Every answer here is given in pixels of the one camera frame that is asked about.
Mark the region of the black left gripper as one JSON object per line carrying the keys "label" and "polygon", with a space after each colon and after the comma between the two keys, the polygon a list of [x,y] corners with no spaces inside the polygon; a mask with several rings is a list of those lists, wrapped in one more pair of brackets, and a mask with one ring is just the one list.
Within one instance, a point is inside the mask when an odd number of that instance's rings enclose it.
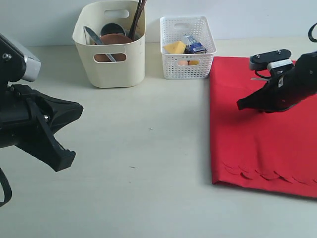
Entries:
{"label": "black left gripper", "polygon": [[54,135],[78,120],[84,108],[77,102],[45,95],[28,85],[0,84],[0,147],[17,146],[59,172],[76,156]]}

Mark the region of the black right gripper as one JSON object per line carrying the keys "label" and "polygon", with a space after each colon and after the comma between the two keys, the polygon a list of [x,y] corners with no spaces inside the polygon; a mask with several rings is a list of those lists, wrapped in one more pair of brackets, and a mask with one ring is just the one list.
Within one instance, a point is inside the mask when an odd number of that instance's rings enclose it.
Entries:
{"label": "black right gripper", "polygon": [[239,99],[238,110],[284,112],[317,93],[317,52],[302,54],[295,63],[290,59],[267,64],[270,80],[249,96]]}

